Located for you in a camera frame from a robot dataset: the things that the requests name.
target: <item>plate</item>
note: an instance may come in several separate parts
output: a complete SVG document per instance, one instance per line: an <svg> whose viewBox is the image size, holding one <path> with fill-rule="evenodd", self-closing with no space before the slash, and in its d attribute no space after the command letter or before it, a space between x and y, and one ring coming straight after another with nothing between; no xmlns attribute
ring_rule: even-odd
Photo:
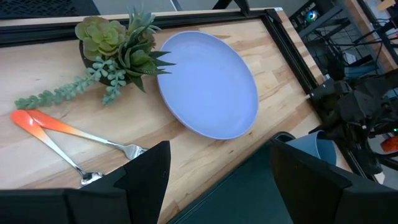
<svg viewBox="0 0 398 224"><path fill-rule="evenodd" d="M199 31L173 35L160 59L171 74L158 75L160 92L186 127L213 139L233 139L247 132L258 111L253 76L239 54L222 40Z"/></svg>

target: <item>black cable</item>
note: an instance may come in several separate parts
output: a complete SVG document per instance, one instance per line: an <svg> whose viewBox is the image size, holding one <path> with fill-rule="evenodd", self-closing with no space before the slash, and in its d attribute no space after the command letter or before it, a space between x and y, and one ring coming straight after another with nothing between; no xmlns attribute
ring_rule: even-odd
<svg viewBox="0 0 398 224"><path fill-rule="evenodd" d="M391 40L397 40L397 39L398 39L398 37L394 37L394 38L391 38L389 40L391 41ZM359 44L337 44L337 46L354 46L354 47L357 47L357 46L360 46L360 45L379 44L379 43L382 43L382 41L381 40L379 40L379 41L369 41L369 42L359 43Z"/></svg>
<svg viewBox="0 0 398 224"><path fill-rule="evenodd" d="M393 153L389 153L389 154L380 154L380 153L376 153L374 152L374 156L376 156L377 158L393 158L393 157L397 157L398 156L398 152L393 152Z"/></svg>
<svg viewBox="0 0 398 224"><path fill-rule="evenodd" d="M376 72L376 75L379 75L379 72L378 72L379 68L378 68L378 65L377 65L377 60L379 59L379 56L380 56L382 48L383 48L383 42L381 42L381 44L380 44L380 49L379 49L379 52L377 53L376 61L374 63L374 71Z"/></svg>

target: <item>butcher block countertop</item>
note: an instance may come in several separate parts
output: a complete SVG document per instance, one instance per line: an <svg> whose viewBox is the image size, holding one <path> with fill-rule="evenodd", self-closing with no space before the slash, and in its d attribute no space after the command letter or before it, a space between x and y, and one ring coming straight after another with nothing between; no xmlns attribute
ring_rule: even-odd
<svg viewBox="0 0 398 224"><path fill-rule="evenodd" d="M321 72L287 16L283 11L278 13L313 75L322 82ZM259 19L163 30L155 35L157 47L183 30L215 35L247 63L256 81L259 112L254 126L244 136L217 141L185 128L163 102L155 77L144 78L147 93L129 85L121 90L122 97L111 106L101 104L105 88L99 83L73 101L40 108L76 128L122 144L135 143L150 148L169 140L172 160L161 223L244 161L276 132L287 131L300 137L319 125L305 93ZM14 100L53 90L84 73L78 41L2 48L0 66L0 189L79 188L78 172L9 119L16 109ZM119 150L55 131L46 132L85 170L107 174L127 162ZM338 165L347 168L341 154L338 157Z"/></svg>

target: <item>blue cup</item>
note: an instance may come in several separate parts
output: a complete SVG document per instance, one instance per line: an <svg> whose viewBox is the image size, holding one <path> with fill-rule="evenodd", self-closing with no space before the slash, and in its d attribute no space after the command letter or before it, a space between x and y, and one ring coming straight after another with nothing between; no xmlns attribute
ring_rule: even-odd
<svg viewBox="0 0 398 224"><path fill-rule="evenodd" d="M318 133L319 131L288 141L287 144L335 166L337 157L333 142L331 140L318 139Z"/></svg>

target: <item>green succulent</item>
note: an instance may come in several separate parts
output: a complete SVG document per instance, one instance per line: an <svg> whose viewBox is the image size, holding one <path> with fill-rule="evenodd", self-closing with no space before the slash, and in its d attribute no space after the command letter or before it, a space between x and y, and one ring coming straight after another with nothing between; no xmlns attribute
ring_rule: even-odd
<svg viewBox="0 0 398 224"><path fill-rule="evenodd" d="M127 34L130 35L139 27L148 27L148 34L154 34L157 30L161 30L159 27L152 25L155 19L155 15L150 12L144 12L142 7L141 12L133 7L132 10L129 9L129 26L127 28Z"/></svg>
<svg viewBox="0 0 398 224"><path fill-rule="evenodd" d="M102 103L109 105L121 95L119 91L121 86L127 83L124 81L124 70L117 69L116 62L113 59L103 60L97 57L92 68L87 68L84 77L75 77L75 82L65 84L54 89L53 92L45 90L38 96L20 98L15 101L18 109L31 110L40 106L59 105L62 101L72 100L77 94L83 94L86 89L100 80L101 77L107 77L111 80L111 86L106 87L107 94L104 95Z"/></svg>
<svg viewBox="0 0 398 224"><path fill-rule="evenodd" d="M169 52L151 51L155 42L152 39L143 38L148 26L138 27L131 33L125 44L118 50L118 65L126 71L127 79L132 80L142 91L142 75L166 74L159 66L175 65L174 63L164 62L158 57Z"/></svg>
<svg viewBox="0 0 398 224"><path fill-rule="evenodd" d="M118 21L108 21L98 16L84 18L75 27L76 36L83 41L84 56L95 61L96 57L112 56L126 40L126 28Z"/></svg>

